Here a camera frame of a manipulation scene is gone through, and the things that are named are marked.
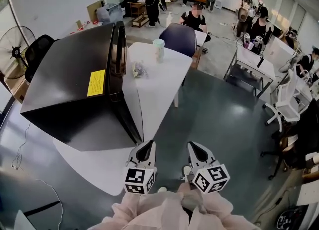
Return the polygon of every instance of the power cord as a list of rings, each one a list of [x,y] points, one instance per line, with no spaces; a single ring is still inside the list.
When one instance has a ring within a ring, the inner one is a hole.
[[[282,201],[282,199],[283,199],[283,197],[284,197],[284,195],[285,195],[286,192],[289,193],[290,191],[289,191],[288,189],[286,189],[286,190],[283,192],[282,196],[279,197],[279,198],[276,200],[275,204],[274,204],[270,209],[268,209],[268,210],[266,210],[265,212],[261,213],[261,214],[257,217],[257,219],[255,220],[255,222],[254,222],[255,225],[260,225],[260,223],[261,223],[261,222],[259,221],[260,217],[261,217],[262,215],[264,215],[264,214],[266,214],[266,213],[272,211],[275,207],[277,207],[278,204],[280,204],[280,202]],[[289,194],[288,194],[288,207],[290,207]]]
[[[16,169],[16,170],[19,170],[19,169],[22,169],[29,177],[31,177],[32,179],[35,179],[37,181],[41,181],[43,183],[45,183],[47,186],[51,187],[52,190],[54,191],[54,193],[56,194],[58,200],[60,201],[60,204],[61,204],[61,218],[60,218],[60,222],[58,224],[58,230],[60,230],[60,225],[62,223],[62,218],[63,218],[63,214],[64,214],[64,209],[63,209],[63,204],[62,204],[62,201],[58,195],[58,193],[56,192],[56,190],[54,189],[54,187],[50,184],[48,184],[47,182],[45,182],[44,180],[41,180],[41,179],[36,179],[34,177],[32,177],[28,172],[26,172],[24,170],[24,168],[22,168],[21,166],[21,163],[22,163],[22,153],[20,152],[21,151],[21,148],[27,143],[27,135],[29,133],[29,129],[30,129],[30,125],[31,125],[31,122],[29,123],[29,126],[26,128],[25,132],[24,132],[24,143],[19,147],[17,153],[16,153],[16,156],[15,156],[15,159],[12,161],[11,163],[11,166]]]

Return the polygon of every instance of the black refrigerator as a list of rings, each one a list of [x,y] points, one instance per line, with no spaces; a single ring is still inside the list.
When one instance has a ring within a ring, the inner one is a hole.
[[[56,41],[34,75],[21,114],[79,151],[139,144],[142,113],[123,22]]]

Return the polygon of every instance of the concrete floor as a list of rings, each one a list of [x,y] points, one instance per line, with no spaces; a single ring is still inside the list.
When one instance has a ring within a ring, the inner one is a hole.
[[[178,13],[174,15],[174,21],[178,21],[190,8],[175,4],[169,10]],[[214,35],[235,39],[230,25],[219,24],[233,23],[234,14],[215,9],[213,14],[204,15],[208,30]],[[161,14],[159,18],[165,25],[167,15]],[[163,30],[160,26],[138,29],[127,25],[126,33],[155,39]],[[259,154],[274,149],[270,135],[278,126],[276,123],[264,126],[270,115],[262,109],[262,100],[221,80],[235,52],[234,42],[213,37],[207,48],[209,53],[201,59],[201,71],[190,70],[186,77],[179,108],[171,106],[156,133],[158,175],[151,192],[160,186],[172,191],[178,188],[181,168],[188,159],[186,144],[196,141],[210,148],[226,165],[231,180],[221,194],[233,203],[234,213],[254,221],[290,186],[292,182],[288,180],[298,179],[300,173],[279,171],[268,181],[275,160],[261,159]],[[32,124],[28,142],[21,150],[24,171],[11,167],[29,124],[19,114],[20,109],[21,105],[15,103],[0,130],[0,221],[12,227],[18,209],[27,211],[56,200],[53,190],[35,178],[53,185],[60,195],[65,209],[63,230],[84,230],[104,216],[112,215],[111,205],[120,201],[123,193],[113,197],[83,179],[64,161],[52,138]],[[56,205],[29,219],[37,229],[56,229],[60,213],[60,205]],[[269,223],[275,216],[264,215],[262,220]],[[272,229],[272,224],[265,224],[263,229]]]

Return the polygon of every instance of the desk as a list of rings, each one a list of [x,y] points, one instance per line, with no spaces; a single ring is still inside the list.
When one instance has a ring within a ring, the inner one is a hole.
[[[300,95],[297,96],[300,103],[303,104],[304,107],[307,107],[313,98],[309,87],[300,77],[297,77],[296,90],[300,93]]]
[[[194,58],[195,58],[196,62],[194,62],[192,64],[192,67],[197,69],[201,55],[202,55],[204,43],[205,43],[205,40],[207,38],[207,34],[204,32],[201,32],[201,31],[197,31],[197,30],[195,30],[195,34],[196,34],[197,46],[199,46],[199,50],[197,50],[197,52],[195,53]]]
[[[128,49],[131,61],[143,61],[148,78],[136,79],[139,93],[144,140],[152,139],[169,110],[192,59],[165,48],[164,62],[155,61],[155,48],[134,43]],[[59,153],[83,178],[101,190],[117,196],[123,189],[122,171],[132,148],[80,152],[53,139]]]
[[[257,95],[259,98],[270,84],[276,80],[274,66],[267,60],[258,68],[257,65],[260,61],[260,56],[252,53],[251,51],[243,48],[242,46],[237,47],[234,57],[226,71],[224,80],[228,78],[229,75],[234,76],[237,79],[245,82],[249,86],[253,87],[255,90],[258,89],[260,92]],[[256,76],[260,77],[260,80],[256,80],[246,75],[246,71],[241,71],[240,67],[247,69],[249,72],[254,73]]]

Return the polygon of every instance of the gray floor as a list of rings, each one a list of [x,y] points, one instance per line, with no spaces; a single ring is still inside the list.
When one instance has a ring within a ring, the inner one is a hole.
[[[261,159],[259,154],[274,148],[270,134],[277,125],[264,126],[269,115],[262,103],[244,90],[190,70],[180,93],[180,107],[171,106],[155,136],[158,176],[152,192],[162,185],[177,189],[181,167],[187,163],[186,144],[193,140],[210,148],[226,165],[231,180],[221,194],[233,203],[234,213],[254,220],[280,195],[289,176],[279,172],[272,181],[267,179],[275,160]],[[0,221],[12,227],[18,209],[27,211],[56,200],[50,187],[34,178],[47,181],[59,193],[65,209],[61,229],[82,230],[111,215],[111,204],[121,195],[108,195],[79,176],[60,156],[51,137],[34,125],[21,150],[25,172],[11,167],[28,127],[20,108],[14,104],[0,131]],[[38,229],[56,229],[60,213],[56,205],[30,220]]]

